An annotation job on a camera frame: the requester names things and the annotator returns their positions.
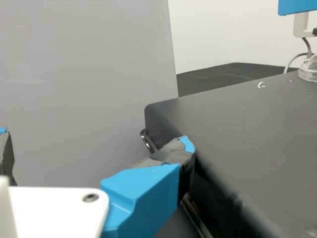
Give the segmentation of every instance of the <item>black tabletop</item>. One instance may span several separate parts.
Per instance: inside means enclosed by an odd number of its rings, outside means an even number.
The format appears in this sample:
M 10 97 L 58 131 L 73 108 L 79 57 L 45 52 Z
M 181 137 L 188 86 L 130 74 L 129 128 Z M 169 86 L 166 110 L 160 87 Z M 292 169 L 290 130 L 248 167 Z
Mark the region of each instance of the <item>black tabletop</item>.
M 283 66 L 256 63 L 227 63 L 176 76 L 178 95 L 185 96 L 283 73 Z
M 312 237 L 317 84 L 292 72 L 152 104 L 145 116 L 159 147 L 166 134 L 188 135 L 206 175 L 236 194 L 270 234 Z

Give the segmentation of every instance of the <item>white wall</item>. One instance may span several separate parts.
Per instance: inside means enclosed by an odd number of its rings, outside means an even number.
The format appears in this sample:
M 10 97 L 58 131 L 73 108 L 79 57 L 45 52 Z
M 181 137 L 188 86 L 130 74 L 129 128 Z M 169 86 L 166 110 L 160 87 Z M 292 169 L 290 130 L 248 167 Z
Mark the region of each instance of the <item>white wall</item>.
M 229 62 L 285 65 L 306 46 L 293 36 L 294 17 L 278 16 L 277 6 L 278 0 L 169 0 L 176 72 Z M 312 19 L 317 23 L 317 14 Z M 317 49 L 316 39 L 310 43 Z

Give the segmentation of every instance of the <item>gray wall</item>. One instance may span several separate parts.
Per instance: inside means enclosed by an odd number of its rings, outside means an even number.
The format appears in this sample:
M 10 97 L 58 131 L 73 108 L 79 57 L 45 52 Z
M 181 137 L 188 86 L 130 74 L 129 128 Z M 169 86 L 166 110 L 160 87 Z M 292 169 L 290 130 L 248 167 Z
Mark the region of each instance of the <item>gray wall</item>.
M 145 105 L 176 96 L 166 0 L 0 1 L 19 185 L 98 186 L 147 156 Z

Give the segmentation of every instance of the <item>blue clamp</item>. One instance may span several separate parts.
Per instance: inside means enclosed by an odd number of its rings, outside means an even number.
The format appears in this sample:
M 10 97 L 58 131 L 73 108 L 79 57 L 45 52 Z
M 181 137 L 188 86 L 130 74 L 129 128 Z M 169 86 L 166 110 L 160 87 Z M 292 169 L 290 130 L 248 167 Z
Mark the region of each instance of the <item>blue clamp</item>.
M 177 140 L 185 145 L 182 150 L 195 153 L 187 136 Z M 103 179 L 100 188 L 108 194 L 110 206 L 101 238 L 152 237 L 177 208 L 181 166 L 162 162 Z
M 316 0 L 279 0 L 278 14 L 280 16 L 317 10 Z
M 6 127 L 0 127 L 0 135 L 6 133 Z
M 187 135 L 183 135 L 178 138 L 183 144 L 185 144 L 185 149 L 184 151 L 190 152 L 190 153 L 195 153 L 195 146 L 194 144 L 188 139 Z

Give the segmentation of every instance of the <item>black surface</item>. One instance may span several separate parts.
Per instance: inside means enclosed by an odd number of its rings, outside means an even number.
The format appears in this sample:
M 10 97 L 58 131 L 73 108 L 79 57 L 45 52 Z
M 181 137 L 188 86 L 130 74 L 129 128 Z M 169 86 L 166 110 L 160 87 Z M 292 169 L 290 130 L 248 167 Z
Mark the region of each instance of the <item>black surface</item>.
M 157 232 L 155 238 L 199 238 L 193 223 L 190 221 L 181 206 Z
M 239 213 L 250 237 L 304 238 L 317 225 L 316 109 L 317 85 L 293 72 L 149 105 L 146 131 L 158 148 L 189 136 L 225 220 Z
M 9 132 L 0 134 L 0 175 L 9 177 L 10 185 L 16 186 L 16 181 L 12 174 L 14 165 L 14 153 L 11 135 Z
M 254 63 L 229 63 L 177 75 L 178 95 L 208 91 L 215 88 L 243 83 L 282 74 L 283 66 Z

